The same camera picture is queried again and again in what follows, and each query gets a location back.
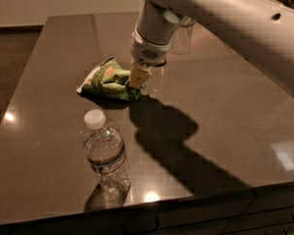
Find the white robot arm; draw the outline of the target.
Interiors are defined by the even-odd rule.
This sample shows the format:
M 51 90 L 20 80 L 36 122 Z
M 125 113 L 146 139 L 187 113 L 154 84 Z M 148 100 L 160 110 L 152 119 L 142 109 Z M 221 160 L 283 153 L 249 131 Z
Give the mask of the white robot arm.
M 187 19 L 202 25 L 294 97 L 294 9 L 270 0 L 144 0 L 130 52 L 161 64 Z

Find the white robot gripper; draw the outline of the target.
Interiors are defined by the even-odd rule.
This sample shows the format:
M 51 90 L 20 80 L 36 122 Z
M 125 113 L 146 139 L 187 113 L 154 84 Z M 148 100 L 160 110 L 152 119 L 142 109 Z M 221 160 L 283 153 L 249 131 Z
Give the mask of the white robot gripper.
M 166 61 L 170 47 L 170 44 L 150 43 L 135 30 L 130 40 L 130 54 L 134 63 L 130 67 L 128 86 L 135 89 L 143 88 L 152 75 L 149 66 L 162 65 Z

